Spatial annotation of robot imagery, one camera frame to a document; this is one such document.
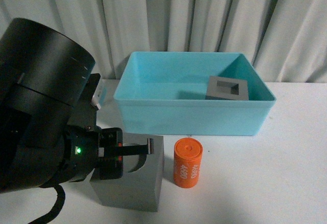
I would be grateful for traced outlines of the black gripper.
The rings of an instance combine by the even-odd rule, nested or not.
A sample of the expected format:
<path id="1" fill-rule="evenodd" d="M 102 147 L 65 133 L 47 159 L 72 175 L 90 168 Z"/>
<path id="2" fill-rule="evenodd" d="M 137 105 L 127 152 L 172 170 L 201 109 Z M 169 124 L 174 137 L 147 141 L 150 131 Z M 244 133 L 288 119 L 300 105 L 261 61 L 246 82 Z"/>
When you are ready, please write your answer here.
<path id="1" fill-rule="evenodd" d="M 123 157 L 114 155 L 114 149 L 123 145 L 120 128 L 86 130 L 69 126 L 64 135 L 65 152 L 62 167 L 63 182 L 80 182 L 97 169 L 100 180 L 113 180 L 123 176 Z M 154 140 L 147 138 L 144 145 L 123 146 L 122 155 L 150 155 L 154 153 Z"/>

